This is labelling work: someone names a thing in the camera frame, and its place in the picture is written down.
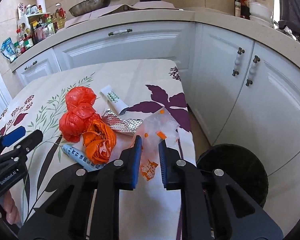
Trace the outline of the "person's left hand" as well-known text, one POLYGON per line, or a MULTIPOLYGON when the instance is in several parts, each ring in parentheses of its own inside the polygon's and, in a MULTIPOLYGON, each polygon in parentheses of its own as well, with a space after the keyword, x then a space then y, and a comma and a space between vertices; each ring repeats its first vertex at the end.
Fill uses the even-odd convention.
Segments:
POLYGON ((2 195, 0 198, 0 205, 6 212, 6 220, 9 224, 13 225, 20 222, 19 211, 10 191, 7 191, 2 195))

